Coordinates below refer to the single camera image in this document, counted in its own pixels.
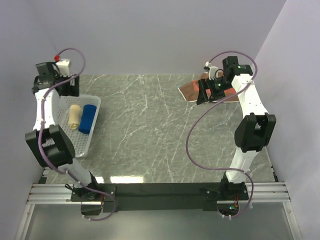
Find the brown orange towel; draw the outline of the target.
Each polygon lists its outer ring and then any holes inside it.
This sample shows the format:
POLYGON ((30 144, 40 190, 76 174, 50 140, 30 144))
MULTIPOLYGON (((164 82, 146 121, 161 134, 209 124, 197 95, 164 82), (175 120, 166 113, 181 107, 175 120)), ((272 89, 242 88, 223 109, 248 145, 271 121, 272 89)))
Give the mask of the brown orange towel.
MULTIPOLYGON (((193 79, 192 81, 178 87, 179 92, 183 96, 186 102, 196 102, 199 95, 199 85, 198 81, 200 79, 208 78, 209 74, 204 72, 198 78, 193 79)), ((208 98, 211 96, 211 92, 209 89, 206 90, 208 98)), ((224 91, 226 97, 229 97, 235 94, 236 91, 233 88, 227 89, 224 91)), ((237 96, 233 96, 230 99, 227 99, 224 103, 237 103, 239 102, 239 98, 237 96)))

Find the yellow cream towel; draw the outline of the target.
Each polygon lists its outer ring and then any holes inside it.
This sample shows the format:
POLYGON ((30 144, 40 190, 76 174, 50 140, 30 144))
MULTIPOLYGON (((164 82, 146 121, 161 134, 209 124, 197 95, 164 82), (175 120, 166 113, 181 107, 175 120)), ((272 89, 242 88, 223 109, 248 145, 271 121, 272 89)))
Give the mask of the yellow cream towel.
POLYGON ((73 104, 69 108, 68 127, 71 130, 76 130, 81 122, 82 108, 80 105, 73 104))

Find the blue towel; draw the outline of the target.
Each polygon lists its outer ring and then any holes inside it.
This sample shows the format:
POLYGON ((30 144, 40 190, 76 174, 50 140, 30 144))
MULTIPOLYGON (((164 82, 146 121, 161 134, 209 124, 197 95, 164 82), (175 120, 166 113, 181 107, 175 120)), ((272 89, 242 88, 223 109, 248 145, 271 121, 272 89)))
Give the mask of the blue towel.
POLYGON ((90 133, 96 111, 97 107, 92 104, 87 104, 83 107, 82 116, 78 127, 79 132, 86 135, 90 133))

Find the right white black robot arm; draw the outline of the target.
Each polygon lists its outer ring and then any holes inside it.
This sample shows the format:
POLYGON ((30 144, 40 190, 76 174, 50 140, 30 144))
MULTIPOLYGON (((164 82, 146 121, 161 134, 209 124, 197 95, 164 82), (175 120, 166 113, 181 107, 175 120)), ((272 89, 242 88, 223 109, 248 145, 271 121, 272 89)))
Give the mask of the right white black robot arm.
POLYGON ((253 80, 253 71, 247 64, 239 64, 237 56, 227 56, 222 61, 223 74, 198 81, 196 104, 226 98, 226 90, 234 89, 242 109, 243 119, 234 132, 236 150, 229 170, 225 171, 215 197, 234 200, 247 199, 245 173, 257 154, 266 147, 276 125, 276 116, 264 107, 253 80))

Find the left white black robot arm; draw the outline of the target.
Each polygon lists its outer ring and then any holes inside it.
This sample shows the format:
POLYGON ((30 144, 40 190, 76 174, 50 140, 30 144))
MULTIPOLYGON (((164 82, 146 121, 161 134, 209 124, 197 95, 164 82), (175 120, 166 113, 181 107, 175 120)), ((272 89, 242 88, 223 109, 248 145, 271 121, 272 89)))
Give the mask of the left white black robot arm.
POLYGON ((67 175, 72 193, 85 201, 95 201, 101 189, 94 175, 76 158, 75 147, 60 126, 59 105, 64 97, 79 97, 80 77, 70 73, 71 62, 59 60, 36 64, 32 93, 36 99, 36 120, 25 141, 41 167, 67 175))

